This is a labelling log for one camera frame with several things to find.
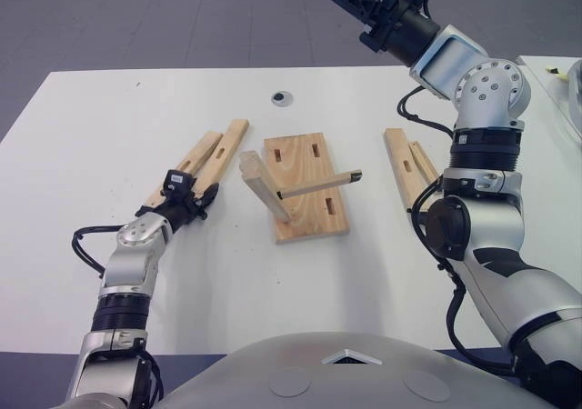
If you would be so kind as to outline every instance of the wooden plank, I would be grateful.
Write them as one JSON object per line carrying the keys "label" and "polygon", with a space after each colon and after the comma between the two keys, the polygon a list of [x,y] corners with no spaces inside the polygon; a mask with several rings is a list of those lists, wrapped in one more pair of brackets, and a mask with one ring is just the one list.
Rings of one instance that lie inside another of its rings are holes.
{"label": "wooden plank", "polygon": [[[266,167],[282,187],[334,175],[322,134],[284,136],[265,140]],[[291,221],[275,219],[278,244],[308,237],[349,232],[344,202],[333,187],[286,199]]]}
{"label": "wooden plank", "polygon": [[426,185],[423,183],[412,153],[410,153],[404,131],[387,128],[384,131],[384,141],[402,201],[406,210],[410,211],[416,198],[425,190]]}
{"label": "wooden plank", "polygon": [[281,198],[295,197],[296,195],[313,193],[320,189],[333,188],[334,186],[352,184],[358,182],[362,178],[362,170],[346,171],[339,175],[331,175],[322,179],[317,179],[312,182],[299,184],[295,186],[288,186],[279,190]]}
{"label": "wooden plank", "polygon": [[416,166],[418,166],[426,181],[430,184],[436,181],[439,174],[433,163],[430,162],[430,158],[426,155],[422,145],[418,141],[413,141],[408,144],[408,148],[410,148],[410,153],[412,153]]}
{"label": "wooden plank", "polygon": [[[218,145],[222,138],[222,134],[218,132],[206,132],[200,141],[188,152],[186,156],[180,161],[176,170],[180,170],[190,175],[196,175],[198,170],[204,165],[204,162],[210,157],[213,150]],[[158,207],[164,202],[165,198],[162,196],[162,185],[149,196],[145,201],[144,206]]]}
{"label": "wooden plank", "polygon": [[291,215],[287,211],[285,203],[276,193],[275,179],[266,170],[265,164],[261,161],[258,153],[255,151],[241,153],[238,167],[245,183],[273,215],[283,223],[291,221]]}
{"label": "wooden plank", "polygon": [[208,186],[220,182],[228,167],[228,163],[238,148],[238,145],[245,136],[248,129],[248,120],[233,120],[215,151],[206,163],[204,169],[196,179],[194,184],[194,194],[197,198],[202,197]]}

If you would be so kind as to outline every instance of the wooden piece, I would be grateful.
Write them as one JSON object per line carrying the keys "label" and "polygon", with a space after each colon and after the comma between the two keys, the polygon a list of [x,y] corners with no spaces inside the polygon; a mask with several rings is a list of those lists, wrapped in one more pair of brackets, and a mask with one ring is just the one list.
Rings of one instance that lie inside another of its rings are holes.
{"label": "wooden piece", "polygon": [[266,170],[265,164],[261,161],[258,153],[255,151],[241,153],[238,167],[243,174],[245,183],[273,215],[283,223],[291,221],[291,215],[287,211],[285,203],[276,193],[275,179]]}
{"label": "wooden piece", "polygon": [[422,145],[420,145],[418,141],[413,141],[412,143],[408,144],[408,148],[410,148],[410,152],[412,153],[412,157],[416,162],[416,166],[418,166],[418,169],[425,177],[426,181],[430,184],[436,181],[439,174],[437,173],[437,169],[433,163],[430,162],[430,158],[426,155]]}
{"label": "wooden piece", "polygon": [[295,197],[296,195],[313,193],[321,189],[333,188],[334,186],[347,185],[357,182],[362,177],[362,170],[346,171],[339,175],[331,175],[322,179],[317,179],[305,184],[288,186],[279,190],[281,198]]}
{"label": "wooden piece", "polygon": [[[265,140],[266,167],[281,187],[334,175],[322,134],[284,136]],[[276,241],[349,232],[339,188],[328,188],[285,200],[291,221],[275,219]]]}
{"label": "wooden piece", "polygon": [[[208,157],[210,157],[212,151],[218,145],[220,138],[222,138],[222,134],[218,132],[206,132],[202,139],[180,161],[176,170],[195,175],[202,165],[204,165]],[[158,207],[164,200],[165,198],[162,196],[162,185],[159,185],[145,201],[144,206]]]}
{"label": "wooden piece", "polygon": [[248,120],[233,120],[230,122],[230,126],[226,129],[220,143],[196,179],[194,194],[197,198],[202,197],[208,186],[220,182],[228,163],[235,154],[243,136],[245,136],[246,129],[248,129]]}
{"label": "wooden piece", "polygon": [[404,131],[387,128],[384,131],[384,141],[402,201],[409,212],[416,198],[425,190],[426,185],[423,183],[412,153],[410,153]]}

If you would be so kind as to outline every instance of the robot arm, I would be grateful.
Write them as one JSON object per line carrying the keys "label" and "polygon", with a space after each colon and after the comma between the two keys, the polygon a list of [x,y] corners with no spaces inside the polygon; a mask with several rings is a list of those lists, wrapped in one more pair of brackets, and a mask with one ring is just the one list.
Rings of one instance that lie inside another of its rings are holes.
{"label": "robot arm", "polygon": [[580,402],[582,296],[525,264],[521,174],[515,171],[530,89],[519,68],[420,14],[427,0],[333,0],[371,27],[360,36],[458,111],[445,197],[426,215],[426,242],[445,258],[477,310],[515,357],[522,385],[553,404]]}

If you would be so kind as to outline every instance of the wooden base with slots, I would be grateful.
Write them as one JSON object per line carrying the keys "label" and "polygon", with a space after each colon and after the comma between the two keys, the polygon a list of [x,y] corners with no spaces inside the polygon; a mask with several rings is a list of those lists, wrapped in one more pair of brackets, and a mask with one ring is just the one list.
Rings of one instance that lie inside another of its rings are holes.
{"label": "wooden base with slots", "polygon": [[[284,136],[265,140],[266,167],[282,187],[334,175],[323,134]],[[284,200],[291,215],[288,223],[275,219],[276,241],[349,232],[339,188],[327,188]]]}

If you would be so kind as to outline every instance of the rectangular slot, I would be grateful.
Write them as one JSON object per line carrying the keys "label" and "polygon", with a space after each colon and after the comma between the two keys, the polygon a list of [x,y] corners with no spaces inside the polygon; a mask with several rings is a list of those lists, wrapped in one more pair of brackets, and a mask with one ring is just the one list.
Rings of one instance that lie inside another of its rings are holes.
{"label": "rectangular slot", "polygon": [[336,209],[334,207],[334,201],[331,198],[326,199],[327,213],[330,215],[336,214]]}

